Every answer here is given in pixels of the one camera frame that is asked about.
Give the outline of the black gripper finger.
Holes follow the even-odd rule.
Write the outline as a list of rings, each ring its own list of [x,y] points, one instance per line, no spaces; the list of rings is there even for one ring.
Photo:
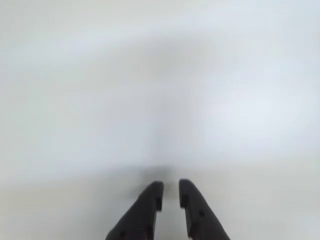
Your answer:
[[[193,240],[229,240],[207,201],[189,179],[180,179],[179,204],[185,211],[187,236]]]
[[[162,210],[164,183],[153,181],[109,231],[107,240],[153,240],[157,212]]]

